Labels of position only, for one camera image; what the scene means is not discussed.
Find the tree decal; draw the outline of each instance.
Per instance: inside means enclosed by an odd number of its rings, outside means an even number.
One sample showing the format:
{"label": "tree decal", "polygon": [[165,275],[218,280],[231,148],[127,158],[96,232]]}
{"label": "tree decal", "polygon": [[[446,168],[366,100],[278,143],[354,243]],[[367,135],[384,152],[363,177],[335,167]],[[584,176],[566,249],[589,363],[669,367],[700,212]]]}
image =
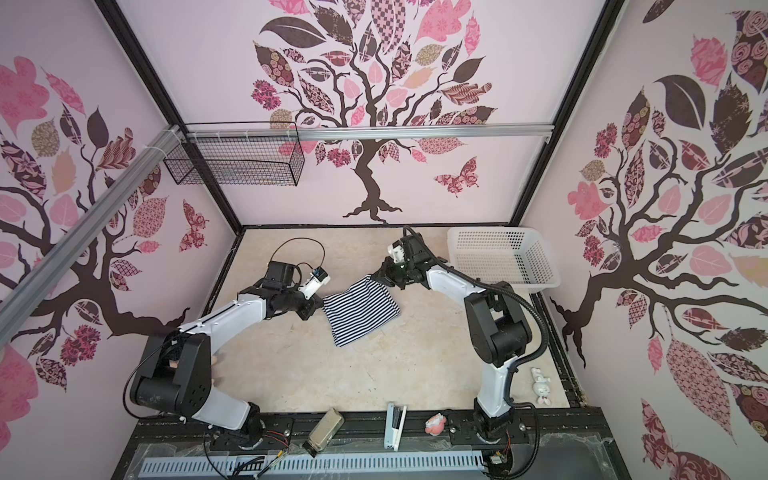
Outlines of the tree decal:
{"label": "tree decal", "polygon": [[[581,170],[585,181],[568,194],[574,213],[585,220],[575,235],[584,239],[584,259],[591,266],[586,294],[577,310],[551,301],[565,321],[566,348],[571,337],[586,367],[583,329],[604,291],[618,289],[616,308],[627,312],[629,328],[640,328],[641,320],[647,319],[651,368],[658,371],[666,360],[680,391],[730,436],[732,390],[746,420],[768,441],[766,390],[738,383],[768,383],[764,366],[740,355],[764,346],[768,333],[734,326],[737,316],[724,322],[707,311],[708,306],[725,303],[768,315],[764,301],[744,298],[734,289],[745,282],[768,287],[768,259],[754,251],[768,243],[768,216],[745,212],[768,200],[764,175],[768,148],[754,150],[741,144],[762,121],[752,110],[748,93],[755,95],[758,105],[765,102],[765,68],[753,71],[750,64],[747,69],[742,66],[744,55],[735,50],[745,42],[762,45],[758,56],[763,61],[768,50],[764,40],[762,44],[757,40],[768,35],[768,15],[731,15],[737,20],[737,45],[730,56],[730,72],[713,73],[728,58],[720,41],[707,40],[706,46],[694,39],[691,59],[699,81],[678,74],[658,79],[664,86],[664,105],[652,106],[641,90],[627,109],[621,130],[611,123],[598,132],[594,149],[598,159]],[[720,76],[720,90],[708,101],[704,89],[711,91],[707,84]],[[675,129],[679,136],[664,133],[667,121],[682,127]],[[702,141],[701,133],[711,141]],[[693,234],[687,228],[692,223],[703,233]],[[727,255],[734,247],[743,253]],[[737,274],[743,280],[732,281],[738,280]],[[678,287],[693,288],[696,294],[676,293]],[[658,328],[664,320],[670,327],[666,339]],[[702,353],[685,343],[685,334],[709,351]],[[753,399],[761,406],[759,415],[751,406]],[[668,453],[669,442],[650,436],[644,441],[648,458],[658,467],[668,462],[683,468],[678,462],[684,456],[689,463],[704,466],[695,455]],[[707,468],[712,478],[725,478],[713,465]]]}
{"label": "tree decal", "polygon": [[[37,98],[51,94],[46,87],[34,84],[36,68],[31,61],[17,57],[15,64],[19,70],[18,80],[1,87],[0,98],[9,95],[8,89],[33,91]],[[7,70],[0,67],[0,75]],[[12,290],[51,251],[61,236],[57,230],[66,233],[94,205],[97,186],[101,182],[104,187],[114,183],[107,172],[125,169],[136,155],[130,128],[110,140],[98,108],[86,114],[80,96],[69,84],[47,72],[46,75],[53,94],[61,100],[61,110],[33,129],[31,138],[25,143],[34,150],[22,147],[20,139],[14,139],[9,132],[0,131],[2,157],[16,182],[15,186],[0,187],[0,231],[15,237],[12,243],[0,242],[0,269],[7,269],[17,261],[23,267],[21,275],[15,279],[0,273],[0,283]],[[13,106],[12,103],[4,104],[4,118],[15,112]],[[14,121],[8,122],[14,127],[12,130],[18,124],[15,120],[20,122],[50,115],[44,110],[20,111],[18,116],[12,117]],[[76,182],[75,162],[88,172],[87,180]],[[46,166],[51,166],[49,175],[52,178],[48,178]],[[161,329],[175,328],[184,321],[188,309],[163,324],[151,316],[121,312],[116,299],[115,291],[130,292],[129,278],[141,274],[130,257],[152,253],[160,246],[149,240],[160,229],[165,215],[166,198],[150,197],[159,185],[160,175],[160,169],[156,168],[72,264],[71,271],[77,276],[77,283],[63,291],[55,289],[55,293],[51,292],[38,305],[31,316],[44,317],[47,323],[23,329],[13,336],[12,341],[27,335],[38,336],[27,357],[37,356],[35,371],[47,383],[66,390],[67,368],[93,359],[99,342],[108,336],[149,335]],[[127,234],[129,224],[133,229]],[[118,245],[132,236],[140,237],[139,241],[126,247]],[[31,255],[35,255],[35,260],[29,260]]]}
{"label": "tree decal", "polygon": [[[309,2],[309,8],[303,1],[270,3],[296,15],[270,20],[254,42],[269,80],[256,80],[251,97],[273,111],[275,128],[287,126],[281,121],[300,127],[354,127],[364,121],[370,127],[483,124],[495,110],[475,105],[492,85],[469,83],[483,58],[459,61],[475,53],[480,42],[480,24],[474,15],[466,18],[470,0],[455,5],[452,0],[343,0]],[[406,31],[418,33],[405,37]],[[462,36],[454,38],[457,33]],[[444,104],[454,106],[443,111]],[[302,142],[302,148],[305,154],[314,151],[318,164],[327,159],[337,168],[352,165],[362,181],[367,197],[345,218],[368,212],[372,220],[386,223],[379,212],[402,209],[381,198],[372,161],[400,162],[407,152],[414,161],[426,162],[425,154],[463,145],[457,138],[425,138],[417,144],[384,138]],[[475,160],[467,161],[474,171]],[[465,170],[435,180],[457,194],[476,185],[477,175]]]}

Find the wall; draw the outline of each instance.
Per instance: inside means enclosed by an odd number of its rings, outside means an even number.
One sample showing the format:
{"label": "wall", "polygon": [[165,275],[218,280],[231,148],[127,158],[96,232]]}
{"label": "wall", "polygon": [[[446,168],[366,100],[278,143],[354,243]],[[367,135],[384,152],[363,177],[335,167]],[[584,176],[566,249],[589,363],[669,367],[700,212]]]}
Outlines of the wall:
{"label": "wall", "polygon": [[767,35],[765,2],[630,3],[525,217],[635,479],[765,477]]}
{"label": "wall", "polygon": [[[0,45],[6,296],[165,122],[88,0],[4,5]],[[3,478],[111,475],[144,335],[201,312],[232,240],[204,187],[164,167],[142,184],[0,347]]]}
{"label": "wall", "polygon": [[[120,4],[187,122],[372,127],[551,122],[603,2]],[[223,189],[243,223],[506,222],[540,141],[303,142],[298,187]]]}

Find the butterfly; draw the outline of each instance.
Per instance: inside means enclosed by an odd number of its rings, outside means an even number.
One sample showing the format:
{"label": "butterfly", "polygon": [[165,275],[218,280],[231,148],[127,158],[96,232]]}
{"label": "butterfly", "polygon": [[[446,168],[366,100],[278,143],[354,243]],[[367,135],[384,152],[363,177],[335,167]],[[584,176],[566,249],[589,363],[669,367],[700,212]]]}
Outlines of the butterfly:
{"label": "butterfly", "polygon": [[475,173],[477,169],[477,157],[473,157],[464,164],[461,173],[457,177],[453,175],[438,175],[435,177],[435,181],[447,186],[448,191],[458,198],[458,192],[464,190],[465,185],[467,187],[478,186],[478,176]]}
{"label": "butterfly", "polygon": [[190,224],[190,229],[181,237],[180,252],[205,245],[205,236],[200,231],[205,229],[206,222],[210,222],[210,220],[205,220],[203,214],[196,214],[194,208],[186,200],[184,200],[184,216],[187,218],[187,223]]}

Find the white plastic basket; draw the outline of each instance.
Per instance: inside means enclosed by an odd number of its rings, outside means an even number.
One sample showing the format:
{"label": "white plastic basket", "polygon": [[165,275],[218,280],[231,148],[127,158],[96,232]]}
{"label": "white plastic basket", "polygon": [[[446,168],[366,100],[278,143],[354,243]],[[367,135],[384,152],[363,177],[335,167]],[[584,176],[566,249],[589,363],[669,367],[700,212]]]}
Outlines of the white plastic basket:
{"label": "white plastic basket", "polygon": [[518,293],[560,285],[560,274],[541,234],[532,228],[453,227],[451,264],[485,283],[508,282]]}

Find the folded cloth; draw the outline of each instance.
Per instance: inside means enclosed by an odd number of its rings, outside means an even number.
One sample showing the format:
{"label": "folded cloth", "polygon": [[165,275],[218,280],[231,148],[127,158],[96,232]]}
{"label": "folded cloth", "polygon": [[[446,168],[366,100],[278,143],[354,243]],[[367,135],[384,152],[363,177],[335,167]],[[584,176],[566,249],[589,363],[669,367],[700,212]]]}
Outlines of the folded cloth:
{"label": "folded cloth", "polygon": [[346,292],[323,299],[331,323],[333,343],[344,346],[400,315],[389,288],[366,275]]}

